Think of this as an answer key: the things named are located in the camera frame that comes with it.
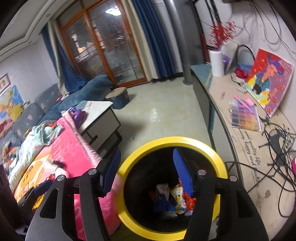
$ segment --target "blue sofa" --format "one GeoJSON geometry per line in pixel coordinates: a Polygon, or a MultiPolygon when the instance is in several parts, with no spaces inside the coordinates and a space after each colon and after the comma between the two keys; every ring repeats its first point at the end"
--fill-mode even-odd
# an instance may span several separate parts
{"type": "Polygon", "coordinates": [[[102,101],[106,95],[111,92],[110,86],[112,82],[108,76],[103,74],[95,77],[87,82],[80,90],[72,93],[63,101],[57,102],[60,97],[60,92],[57,84],[52,85],[35,99],[34,103],[24,110],[21,116],[12,126],[12,130],[0,140],[0,146],[3,146],[7,141],[15,141],[17,144],[23,142],[24,134],[29,128],[41,124],[45,120],[58,120],[61,117],[61,111],[68,110],[70,107],[78,105],[81,101],[102,101]]]}

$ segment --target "table drawer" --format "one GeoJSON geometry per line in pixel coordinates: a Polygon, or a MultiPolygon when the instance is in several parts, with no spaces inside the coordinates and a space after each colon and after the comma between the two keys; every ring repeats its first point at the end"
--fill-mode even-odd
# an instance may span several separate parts
{"type": "Polygon", "coordinates": [[[97,136],[96,140],[93,141],[90,146],[97,151],[101,145],[112,135],[112,133],[120,126],[113,111],[109,109],[105,114],[99,117],[99,119],[87,128],[82,137],[91,143],[92,138],[97,136]]]}

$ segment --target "white vase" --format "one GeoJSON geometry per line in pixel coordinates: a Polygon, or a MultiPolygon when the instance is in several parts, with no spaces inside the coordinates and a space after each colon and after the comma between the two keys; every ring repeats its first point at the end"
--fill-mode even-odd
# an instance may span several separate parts
{"type": "Polygon", "coordinates": [[[221,51],[210,50],[210,60],[212,65],[212,75],[224,76],[223,54],[221,51]]]}

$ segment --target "silver screw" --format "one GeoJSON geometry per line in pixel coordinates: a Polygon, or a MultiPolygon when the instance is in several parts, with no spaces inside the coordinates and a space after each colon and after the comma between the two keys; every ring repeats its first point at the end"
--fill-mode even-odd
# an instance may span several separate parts
{"type": "Polygon", "coordinates": [[[89,174],[90,174],[90,175],[95,175],[96,172],[97,172],[97,170],[94,169],[94,168],[89,170],[89,174]]]}
{"type": "Polygon", "coordinates": [[[200,170],[198,170],[197,173],[201,176],[204,176],[204,175],[206,175],[207,172],[205,170],[200,169],[200,170]]]}
{"type": "Polygon", "coordinates": [[[64,175],[59,175],[57,177],[57,180],[60,182],[60,181],[63,181],[65,179],[65,176],[64,175]]]}
{"type": "Polygon", "coordinates": [[[230,176],[229,179],[230,179],[232,182],[236,182],[236,181],[237,181],[237,177],[236,177],[236,176],[230,176]]]}

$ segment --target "yellow trash can rim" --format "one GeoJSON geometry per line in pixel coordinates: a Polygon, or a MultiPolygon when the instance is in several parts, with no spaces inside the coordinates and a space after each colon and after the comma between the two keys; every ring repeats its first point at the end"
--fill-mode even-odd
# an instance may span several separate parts
{"type": "MultiPolygon", "coordinates": [[[[192,138],[188,138],[188,137],[165,137],[165,138],[151,141],[141,146],[139,149],[134,151],[122,163],[122,165],[118,170],[118,174],[123,180],[124,184],[130,170],[139,160],[141,160],[143,157],[147,156],[148,154],[156,150],[166,148],[166,147],[174,147],[174,146],[187,147],[201,153],[211,163],[211,165],[213,166],[216,172],[217,177],[222,177],[222,178],[228,177],[225,165],[221,160],[221,158],[219,157],[219,155],[205,143],[192,138]]],[[[139,223],[137,223],[127,210],[127,207],[124,202],[123,190],[124,190],[124,185],[123,185],[123,188],[120,190],[119,194],[115,197],[116,207],[117,207],[119,218],[124,223],[124,225],[127,226],[131,231],[133,231],[137,235],[144,237],[146,239],[157,240],[157,241],[173,241],[173,240],[181,240],[184,238],[186,229],[179,232],[172,232],[172,233],[157,232],[154,230],[150,230],[140,225],[139,223]]],[[[214,211],[213,211],[212,220],[214,220],[218,216],[219,212],[220,212],[220,195],[217,195],[214,202],[214,211]]]]}

